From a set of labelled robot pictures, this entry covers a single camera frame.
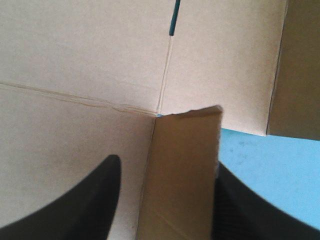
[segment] cardboard edge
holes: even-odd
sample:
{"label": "cardboard edge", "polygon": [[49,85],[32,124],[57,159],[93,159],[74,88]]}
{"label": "cardboard edge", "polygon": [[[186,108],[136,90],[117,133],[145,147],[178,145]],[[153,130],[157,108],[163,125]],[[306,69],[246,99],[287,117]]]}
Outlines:
{"label": "cardboard edge", "polygon": [[166,118],[169,116],[177,116],[179,118],[194,118],[194,117],[205,117],[211,114],[222,114],[223,108],[220,105],[209,106],[205,108],[193,109],[182,113],[172,113],[166,116],[161,116],[160,118]]}
{"label": "cardboard edge", "polygon": [[284,35],[284,29],[285,29],[285,24],[286,24],[286,20],[287,20],[288,7],[289,7],[289,0],[286,0],[285,9],[284,9],[284,16],[283,16],[283,24],[282,24],[282,30],[281,30],[281,38],[280,38],[279,50],[278,50],[278,54],[277,54],[277,62],[276,62],[276,67],[275,67],[273,87],[272,87],[271,98],[270,98],[270,103],[269,103],[269,110],[268,110],[268,114],[267,114],[266,129],[265,129],[264,137],[269,135],[269,132],[270,132],[270,129],[269,129],[270,117],[271,117],[272,107],[274,104],[275,93],[277,91],[277,83],[278,83],[278,77],[279,77],[279,72],[280,72],[280,67],[281,67],[283,35]]}
{"label": "cardboard edge", "polygon": [[141,189],[141,194],[140,194],[140,201],[139,201],[139,213],[138,213],[138,217],[137,217],[137,227],[135,230],[135,240],[138,240],[138,230],[139,230],[139,220],[140,220],[140,213],[141,213],[141,206],[143,203],[143,196],[144,196],[144,191],[145,191],[145,186],[146,186],[146,178],[147,178],[147,169],[148,169],[148,164],[149,164],[149,160],[151,157],[151,145],[152,145],[152,139],[154,137],[154,133],[155,133],[155,128],[156,128],[156,120],[157,117],[155,117],[153,119],[153,127],[151,129],[151,134],[150,134],[150,140],[149,140],[149,149],[148,149],[148,156],[145,162],[145,166],[144,166],[144,173],[143,173],[143,181],[142,181],[142,189]]}

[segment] light blue surface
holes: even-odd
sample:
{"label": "light blue surface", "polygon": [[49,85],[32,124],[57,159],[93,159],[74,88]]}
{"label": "light blue surface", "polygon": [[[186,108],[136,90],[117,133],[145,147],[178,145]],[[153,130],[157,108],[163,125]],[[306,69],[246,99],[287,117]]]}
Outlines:
{"label": "light blue surface", "polygon": [[320,141],[223,129],[219,158],[265,200],[320,230]]}

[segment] cardboard panel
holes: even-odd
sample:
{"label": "cardboard panel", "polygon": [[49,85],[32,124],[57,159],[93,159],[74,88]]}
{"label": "cardboard panel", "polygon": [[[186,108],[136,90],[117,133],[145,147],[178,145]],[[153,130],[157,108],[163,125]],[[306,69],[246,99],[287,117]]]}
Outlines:
{"label": "cardboard panel", "polygon": [[0,82],[155,111],[172,0],[5,0]]}
{"label": "cardboard panel", "polygon": [[221,110],[157,118],[137,239],[209,240]]}
{"label": "cardboard panel", "polygon": [[162,113],[212,105],[222,127],[265,135],[285,0],[181,1]]}
{"label": "cardboard panel", "polygon": [[290,0],[268,133],[320,139],[320,1]]}
{"label": "cardboard panel", "polygon": [[154,119],[56,95],[0,88],[0,225],[55,200],[109,154],[122,163],[110,239],[135,239]]}

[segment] cardboard flap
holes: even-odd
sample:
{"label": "cardboard flap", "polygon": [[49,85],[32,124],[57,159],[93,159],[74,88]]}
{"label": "cardboard flap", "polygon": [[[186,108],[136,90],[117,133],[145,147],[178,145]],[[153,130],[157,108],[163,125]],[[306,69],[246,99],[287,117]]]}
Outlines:
{"label": "cardboard flap", "polygon": [[137,239],[209,240],[221,109],[157,118]]}
{"label": "cardboard flap", "polygon": [[118,154],[121,190],[109,238],[135,238],[153,117],[1,85],[0,116],[0,227],[49,204]]}
{"label": "cardboard flap", "polygon": [[0,83],[156,111],[172,0],[5,0]]}
{"label": "cardboard flap", "polygon": [[268,133],[320,140],[320,1],[290,0]]}
{"label": "cardboard flap", "polygon": [[222,127],[265,135],[286,0],[183,0],[162,114],[221,105]]}

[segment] black curved object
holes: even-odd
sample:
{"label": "black curved object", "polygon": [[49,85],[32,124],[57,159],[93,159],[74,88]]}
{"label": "black curved object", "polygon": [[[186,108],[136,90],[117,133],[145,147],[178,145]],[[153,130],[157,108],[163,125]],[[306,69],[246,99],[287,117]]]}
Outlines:
{"label": "black curved object", "polygon": [[118,203],[121,162],[109,155],[63,196],[0,228],[0,240],[105,240]]}
{"label": "black curved object", "polygon": [[320,240],[320,231],[265,201],[222,163],[214,194],[214,240]]}

